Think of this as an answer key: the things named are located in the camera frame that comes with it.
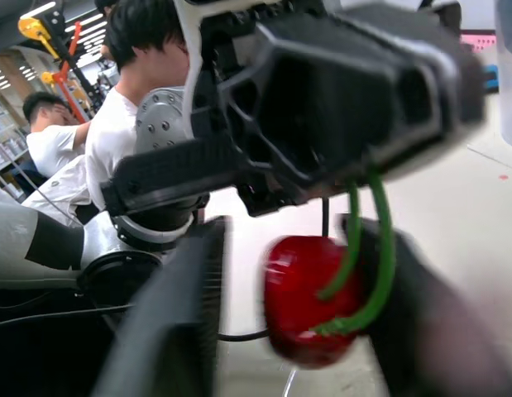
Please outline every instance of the ceiling light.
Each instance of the ceiling light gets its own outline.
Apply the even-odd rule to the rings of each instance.
[[[94,42],[96,42],[96,41],[100,41],[100,40],[102,41],[104,38],[105,38],[105,35],[101,35],[101,36],[99,36],[99,37],[96,37],[95,39],[92,39],[91,41],[88,41],[88,42],[87,42],[87,43],[85,43],[85,44],[93,44],[93,43],[94,43]]]
[[[82,68],[83,66],[86,66],[88,64],[91,64],[101,58],[101,54],[89,56],[88,58],[83,58],[80,62],[78,62],[77,66]]]
[[[95,47],[92,47],[91,49],[87,50],[87,52],[90,54],[90,53],[93,53],[93,52],[99,51],[99,50],[101,50],[101,46],[96,45]]]
[[[87,34],[93,32],[93,31],[96,31],[100,27],[104,27],[105,25],[107,25],[107,21],[101,22],[101,23],[99,23],[97,25],[94,25],[94,26],[90,27],[89,29],[86,29],[86,30],[82,31],[80,35],[81,36],[87,35]]]
[[[92,39],[94,37],[98,37],[99,35],[102,35],[105,31],[107,31],[107,30],[106,29],[102,29],[101,31],[96,31],[95,33],[93,33],[90,36],[83,37],[77,43],[81,44],[81,43],[84,43],[85,41],[89,41],[90,39]]]
[[[55,7],[55,2],[49,2],[49,3],[45,4],[44,6],[40,6],[40,7],[36,8],[35,10],[29,11],[28,13],[22,15],[21,19],[27,19],[27,18],[34,17],[35,15],[38,15],[44,11],[48,11],[49,9],[51,9],[53,7]]]
[[[98,19],[100,19],[102,17],[103,17],[103,14],[98,14],[98,15],[95,15],[95,16],[93,16],[91,18],[87,18],[84,21],[81,21],[81,26],[88,25],[89,23],[97,21]],[[74,30],[75,30],[75,25],[67,27],[65,31],[66,32],[70,32],[70,31],[74,31]]]

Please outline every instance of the fake cherry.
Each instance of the fake cherry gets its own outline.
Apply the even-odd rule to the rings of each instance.
[[[326,237],[286,237],[274,244],[265,263],[264,310],[275,352],[305,369],[339,361],[356,334],[321,336],[312,329],[335,317],[350,317],[364,304],[355,271],[329,301],[317,297],[341,265],[344,246]]]

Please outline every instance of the floor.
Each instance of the floor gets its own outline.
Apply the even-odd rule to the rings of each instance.
[[[489,121],[467,144],[497,127],[495,98]],[[512,169],[459,146],[441,160],[387,184],[395,225],[410,233],[429,267],[474,305],[512,361]],[[370,193],[361,192],[363,216],[374,218]],[[331,235],[347,198],[331,202]],[[261,317],[260,260],[266,246],[288,234],[321,232],[321,203],[249,218],[232,189],[215,193],[208,216],[232,217],[228,249],[229,300],[224,332],[254,332]],[[367,341],[360,341],[339,365],[326,371],[299,371],[289,393],[290,367],[264,342],[223,347],[222,397],[385,395]]]

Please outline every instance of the person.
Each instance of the person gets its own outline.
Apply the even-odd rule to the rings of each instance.
[[[107,37],[121,77],[93,119],[86,145],[87,184],[100,210],[105,207],[100,184],[123,157],[134,154],[141,100],[152,89],[184,85],[189,72],[172,0],[120,1],[109,17]]]
[[[73,159],[24,200],[22,205],[36,209],[68,227],[86,224],[98,210],[92,205],[87,188],[84,159],[84,155]]]
[[[27,146],[40,174],[51,178],[84,154],[90,122],[78,125],[61,98],[51,93],[33,93],[26,98],[22,110],[31,129]]]
[[[117,2],[118,0],[94,0],[96,8],[106,18],[108,18]],[[107,39],[105,39],[104,43],[101,45],[101,56],[106,60],[114,60],[106,43]]]

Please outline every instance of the cherry stem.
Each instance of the cherry stem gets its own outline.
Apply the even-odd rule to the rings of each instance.
[[[324,289],[318,292],[320,300],[330,300],[344,288],[358,260],[361,249],[361,205],[358,198],[358,187],[355,183],[349,186],[349,208],[348,255],[342,254],[338,273]]]
[[[390,208],[380,176],[371,172],[370,186],[380,223],[380,264],[376,286],[366,305],[350,318],[335,318],[315,328],[321,335],[348,334],[369,326],[380,314],[388,298],[395,276],[395,234]]]

